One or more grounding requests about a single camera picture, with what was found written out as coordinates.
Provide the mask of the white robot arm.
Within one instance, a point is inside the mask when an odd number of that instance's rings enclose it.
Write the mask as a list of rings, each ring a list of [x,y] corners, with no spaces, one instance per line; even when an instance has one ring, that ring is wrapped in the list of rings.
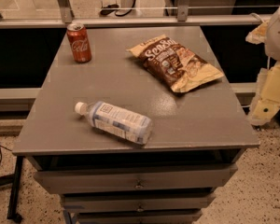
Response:
[[[263,43],[268,57],[267,67],[259,71],[256,94],[247,116],[252,125],[262,126],[280,110],[280,7],[245,40],[252,44]]]

